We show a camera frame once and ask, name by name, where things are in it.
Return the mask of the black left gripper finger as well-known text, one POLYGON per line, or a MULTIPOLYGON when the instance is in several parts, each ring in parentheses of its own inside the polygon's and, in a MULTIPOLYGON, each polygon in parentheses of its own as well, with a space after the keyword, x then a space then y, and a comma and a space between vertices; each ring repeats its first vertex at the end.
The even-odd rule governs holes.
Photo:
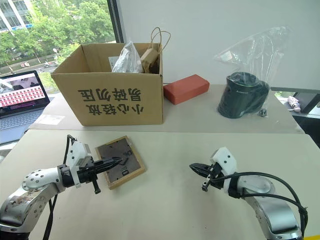
POLYGON ((118 162, 103 162, 101 164, 95 165, 95 172, 96 174, 100 174, 106 172, 114 167, 116 167, 119 163, 118 162))
POLYGON ((93 163, 95 168, 114 168, 123 160, 122 157, 107 157, 93 163))

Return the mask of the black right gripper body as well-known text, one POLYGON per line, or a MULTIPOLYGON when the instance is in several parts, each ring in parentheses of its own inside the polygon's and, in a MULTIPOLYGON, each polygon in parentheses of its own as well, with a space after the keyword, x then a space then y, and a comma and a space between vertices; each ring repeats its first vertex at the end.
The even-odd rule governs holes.
POLYGON ((222 167, 218 164, 211 164, 209 170, 209 175, 207 178, 205 178, 201 189, 204 192, 208 191, 208 187, 212 186, 219 190, 221 190, 224 186, 224 180, 218 180, 218 178, 221 178, 223 176, 222 174, 222 167))

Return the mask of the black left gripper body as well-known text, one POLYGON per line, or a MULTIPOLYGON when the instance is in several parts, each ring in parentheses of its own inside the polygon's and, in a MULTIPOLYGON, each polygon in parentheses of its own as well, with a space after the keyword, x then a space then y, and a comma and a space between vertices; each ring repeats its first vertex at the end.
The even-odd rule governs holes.
POLYGON ((99 173, 98 170, 100 164, 101 161, 89 161, 85 166, 80 167, 77 171, 80 183, 92 183, 95 194, 99 194, 101 192, 97 183, 97 174, 99 173))

